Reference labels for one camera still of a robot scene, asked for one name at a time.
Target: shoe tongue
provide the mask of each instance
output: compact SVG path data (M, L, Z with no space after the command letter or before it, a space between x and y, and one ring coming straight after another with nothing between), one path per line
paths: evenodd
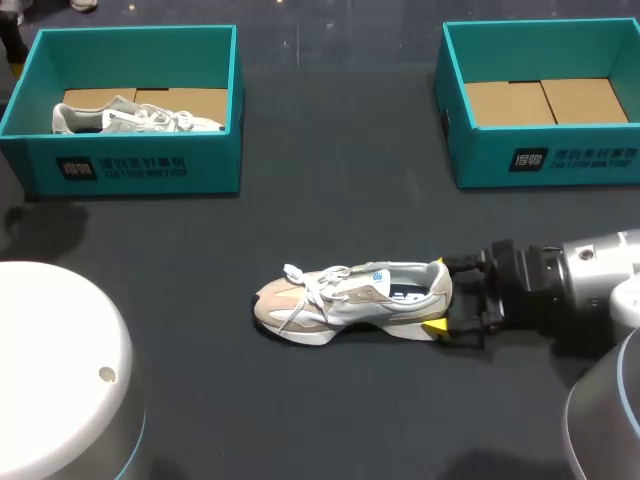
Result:
M353 290L354 288L364 287L365 285L371 285L379 293L388 297L391 291L391 273L389 273L389 270L377 270L361 275L352 275L340 282L336 290L345 292L347 290Z

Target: dark tabletop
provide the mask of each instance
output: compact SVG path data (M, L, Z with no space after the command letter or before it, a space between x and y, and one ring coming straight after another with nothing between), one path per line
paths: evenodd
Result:
M432 75L247 69L239 197L11 211L0 258L69 268L123 314L154 480L570 478L561 414L587 363L535 332L485 352L376 330L305 348L252 324L251 295L284 263L429 261L638 226L633 188L458 190ZM21 191L2 169L6 213Z

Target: cardboard box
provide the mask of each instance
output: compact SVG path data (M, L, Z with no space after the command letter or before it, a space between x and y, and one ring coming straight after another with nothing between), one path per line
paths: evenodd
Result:
M116 94L225 129L51 133L57 103L100 108ZM234 193L243 111L235 26L41 30L0 123L0 149L30 197Z
M460 187L640 183L634 19L445 23L434 88Z

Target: white cylindrical device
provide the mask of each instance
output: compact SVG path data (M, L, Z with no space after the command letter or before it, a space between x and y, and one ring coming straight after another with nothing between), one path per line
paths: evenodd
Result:
M68 270L0 263L0 480L142 480L146 410L129 332Z

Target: white sneaker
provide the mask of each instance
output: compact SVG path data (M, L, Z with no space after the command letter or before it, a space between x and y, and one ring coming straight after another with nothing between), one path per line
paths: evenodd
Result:
M324 345L353 323L370 323L394 337L435 340L425 321L449 307L452 283L442 263L375 262L304 274L285 265L285 278L254 297L254 314L287 340Z
M2 12L15 12L18 14L16 23L22 25L24 21L24 10L29 5L25 5L23 0L0 0L0 11Z
M88 13L98 6L98 0L70 0L69 4L76 12Z
M189 112L172 112L130 102L118 95L102 108L80 109L59 103L53 109L53 133L204 132L224 127Z

